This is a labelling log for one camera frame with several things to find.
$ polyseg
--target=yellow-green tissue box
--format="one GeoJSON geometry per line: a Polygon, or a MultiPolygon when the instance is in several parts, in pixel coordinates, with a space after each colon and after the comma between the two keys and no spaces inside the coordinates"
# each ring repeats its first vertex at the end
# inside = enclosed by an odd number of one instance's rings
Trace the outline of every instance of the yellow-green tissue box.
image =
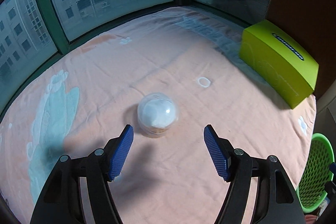
{"type": "Polygon", "coordinates": [[[239,56],[292,109],[315,89],[318,63],[293,38],[268,20],[244,29],[239,56]]]}

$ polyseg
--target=blue logo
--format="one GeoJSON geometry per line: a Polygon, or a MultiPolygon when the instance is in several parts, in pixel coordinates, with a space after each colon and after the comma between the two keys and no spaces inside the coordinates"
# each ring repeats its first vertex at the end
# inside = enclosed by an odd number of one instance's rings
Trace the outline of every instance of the blue logo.
{"type": "Polygon", "coordinates": [[[300,58],[302,61],[304,61],[305,59],[303,58],[303,56],[301,54],[298,53],[298,51],[296,49],[294,49],[291,45],[289,45],[285,40],[283,40],[280,36],[278,36],[275,33],[272,33],[272,35],[279,40],[283,45],[285,45],[287,48],[289,48],[293,53],[295,53],[295,55],[300,58]]]}

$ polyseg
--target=transparent plastic ball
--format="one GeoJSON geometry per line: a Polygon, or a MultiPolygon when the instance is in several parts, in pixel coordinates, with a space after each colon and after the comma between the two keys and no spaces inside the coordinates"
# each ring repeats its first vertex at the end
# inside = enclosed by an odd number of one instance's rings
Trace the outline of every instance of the transparent plastic ball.
{"type": "Polygon", "coordinates": [[[137,112],[140,127],[155,136],[163,135],[179,117],[177,105],[160,92],[142,98],[137,112]]]}

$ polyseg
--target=silver screw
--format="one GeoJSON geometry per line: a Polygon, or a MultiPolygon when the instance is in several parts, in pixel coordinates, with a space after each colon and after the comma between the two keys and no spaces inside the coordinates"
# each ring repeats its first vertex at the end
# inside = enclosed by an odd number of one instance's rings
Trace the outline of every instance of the silver screw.
{"type": "Polygon", "coordinates": [[[278,161],[278,158],[277,158],[276,156],[271,155],[271,156],[269,157],[269,160],[272,161],[272,162],[277,162],[277,161],[278,161]]]}
{"type": "Polygon", "coordinates": [[[67,155],[63,155],[62,157],[60,157],[59,160],[60,160],[61,162],[65,162],[65,161],[68,160],[68,158],[69,158],[69,157],[68,157],[67,155]]]}
{"type": "Polygon", "coordinates": [[[235,149],[235,154],[236,155],[242,155],[242,154],[244,154],[244,151],[242,149],[240,149],[240,148],[236,148],[235,149]]]}
{"type": "Polygon", "coordinates": [[[101,149],[101,148],[96,149],[94,152],[96,156],[103,155],[103,153],[104,153],[104,149],[101,149]]]}

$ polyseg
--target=green plastic basket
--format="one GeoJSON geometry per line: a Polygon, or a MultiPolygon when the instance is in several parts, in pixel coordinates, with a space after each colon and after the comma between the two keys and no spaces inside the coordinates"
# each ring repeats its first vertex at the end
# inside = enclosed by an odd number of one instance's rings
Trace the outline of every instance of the green plastic basket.
{"type": "Polygon", "coordinates": [[[320,133],[313,134],[307,165],[296,189],[304,213],[316,210],[326,198],[324,184],[334,177],[329,171],[329,166],[334,161],[329,140],[320,133]]]}

